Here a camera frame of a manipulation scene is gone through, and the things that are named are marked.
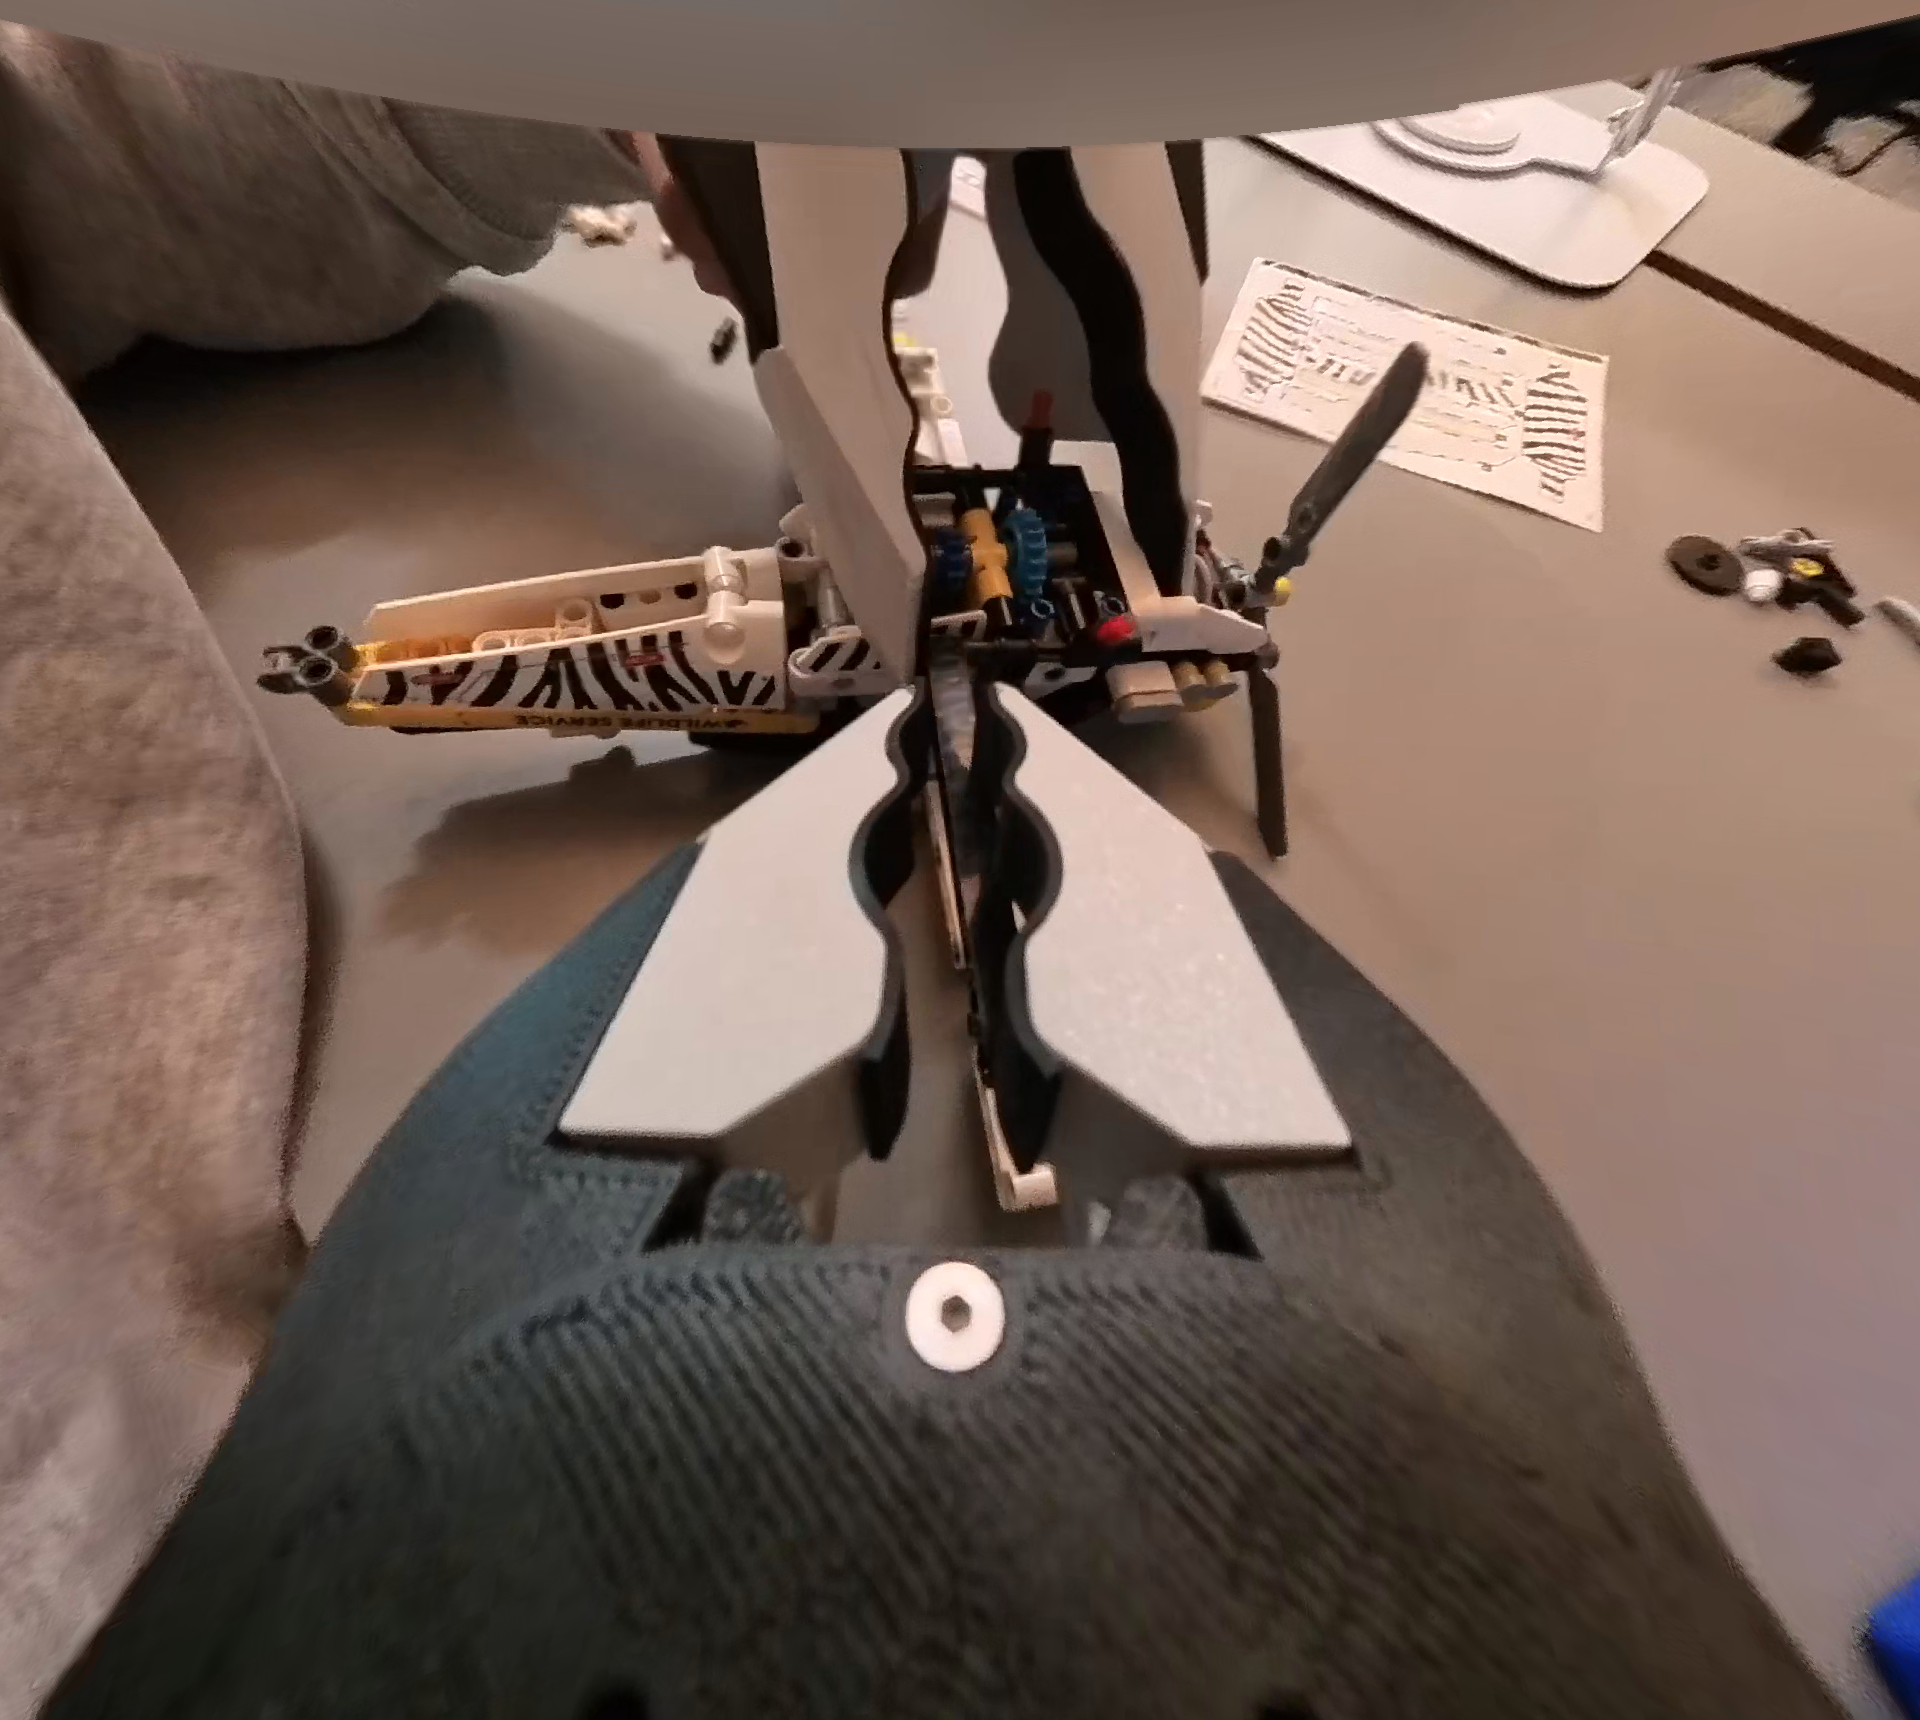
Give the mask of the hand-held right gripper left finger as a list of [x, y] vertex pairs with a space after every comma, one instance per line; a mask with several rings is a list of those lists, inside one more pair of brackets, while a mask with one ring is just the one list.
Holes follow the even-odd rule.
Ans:
[[559, 1131], [704, 1162], [889, 1155], [910, 1069], [889, 906], [917, 793], [908, 684], [713, 823]]

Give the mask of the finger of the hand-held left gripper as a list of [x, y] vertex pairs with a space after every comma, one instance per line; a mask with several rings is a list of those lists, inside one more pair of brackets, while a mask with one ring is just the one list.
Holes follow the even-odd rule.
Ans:
[[1107, 443], [1155, 588], [1186, 597], [1202, 460], [1202, 149], [994, 149], [991, 237], [1006, 284], [997, 409], [1025, 430], [1045, 396], [1058, 439]]
[[884, 673], [913, 681], [927, 547], [907, 490], [919, 408], [895, 350], [895, 265], [917, 220], [897, 147], [756, 143], [777, 340], [753, 378], [818, 555]]

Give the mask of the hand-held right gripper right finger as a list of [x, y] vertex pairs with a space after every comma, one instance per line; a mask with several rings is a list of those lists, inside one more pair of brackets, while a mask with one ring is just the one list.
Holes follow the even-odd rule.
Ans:
[[1296, 1162], [1353, 1149], [1211, 847], [1001, 681], [1029, 840], [1011, 1039], [1016, 1162]]

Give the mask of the black lego beam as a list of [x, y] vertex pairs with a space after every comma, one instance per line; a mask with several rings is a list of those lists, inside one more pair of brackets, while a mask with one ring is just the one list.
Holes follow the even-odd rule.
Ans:
[[1023, 931], [1031, 842], [1014, 803], [1026, 740], [1001, 695], [997, 666], [965, 656], [959, 668], [952, 748], [960, 765], [963, 827], [974, 868], [970, 908], [972, 1023], [981, 1066], [997, 1069], [1011, 1039], [1013, 961]]

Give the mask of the zebra striped lego plane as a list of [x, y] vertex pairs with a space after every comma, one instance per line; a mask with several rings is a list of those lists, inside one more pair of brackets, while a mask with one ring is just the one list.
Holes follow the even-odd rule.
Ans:
[[[666, 732], [703, 748], [784, 748], [797, 761], [900, 688], [919, 689], [919, 791], [914, 868], [928, 850], [948, 950], [963, 989], [966, 1062], [972, 1071], [1003, 1203], [1048, 1203], [1061, 1188], [1117, 1201], [1137, 1179], [1202, 1179], [1271, 1169], [1347, 1165], [1358, 1157], [1334, 1084], [1285, 997], [1283, 977], [1230, 888], [1260, 961], [1307, 1039], [1322, 1081], [1353, 1134], [1347, 1155], [1322, 1160], [1016, 1160], [997, 1116], [974, 1026], [970, 908], [977, 868], [965, 835], [963, 761], [948, 707], [965, 656], [983, 656], [998, 684], [1032, 699], [1087, 746], [1103, 721], [1178, 721], [1227, 699], [1245, 699], [1256, 748], [1260, 843], [1287, 845], [1279, 647], [1271, 617], [1290, 576], [1332, 511], [1374, 465], [1428, 381], [1428, 351], [1403, 346], [1293, 500], [1279, 535], [1246, 569], [1217, 552], [1211, 515], [1198, 511], [1188, 595], [1159, 591], [1128, 531], [1115, 491], [1082, 465], [1052, 455], [1048, 396], [1021, 432], [1018, 463], [974, 465], [954, 433], [907, 476], [924, 561], [924, 635], [913, 680], [895, 681], [852, 619], [833, 569], [818, 554], [805, 508], [780, 522], [768, 546], [708, 546], [701, 555], [606, 566], [540, 580], [445, 589], [377, 606], [353, 630], [319, 626], [261, 656], [266, 693], [312, 699], [344, 725], [392, 733], [475, 736], [542, 732], [560, 740], [608, 740]], [[887, 906], [905, 968], [907, 950]], [[765, 1173], [797, 1203], [833, 1201], [860, 1160], [703, 1160], [630, 1148], [577, 1144], [560, 1116], [601, 1043], [588, 1049], [556, 1118], [556, 1138], [587, 1149], [632, 1152], [701, 1163], [713, 1176]]]

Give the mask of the person's left forearm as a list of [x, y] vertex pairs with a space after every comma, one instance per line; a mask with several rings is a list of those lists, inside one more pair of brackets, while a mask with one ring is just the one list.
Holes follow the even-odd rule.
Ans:
[[147, 340], [368, 344], [581, 208], [652, 200], [630, 133], [2, 27], [4, 397]]

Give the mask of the black lego piece with pins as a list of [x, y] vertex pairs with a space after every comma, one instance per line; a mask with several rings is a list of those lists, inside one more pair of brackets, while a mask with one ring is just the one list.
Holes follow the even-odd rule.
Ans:
[[1747, 568], [1769, 563], [1785, 571], [1785, 588], [1778, 600], [1769, 606], [1797, 609], [1810, 603], [1845, 630], [1858, 628], [1865, 621], [1867, 609], [1861, 606], [1861, 589], [1840, 566], [1828, 537], [1805, 527], [1750, 533], [1740, 537], [1739, 554], [1742, 554]]

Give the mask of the white monitor stand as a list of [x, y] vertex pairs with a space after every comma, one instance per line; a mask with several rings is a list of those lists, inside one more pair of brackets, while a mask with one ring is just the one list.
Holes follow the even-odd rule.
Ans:
[[1528, 94], [1255, 141], [1499, 265], [1596, 293], [1643, 267], [1710, 191], [1701, 165], [1652, 138], [1683, 75], [1657, 72], [1604, 118]]

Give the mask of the person's grey sweater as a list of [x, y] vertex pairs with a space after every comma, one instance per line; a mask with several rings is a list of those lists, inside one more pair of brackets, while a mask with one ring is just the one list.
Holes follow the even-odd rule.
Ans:
[[181, 568], [2, 340], [2, 1699], [178, 1513], [296, 1275], [298, 826]]

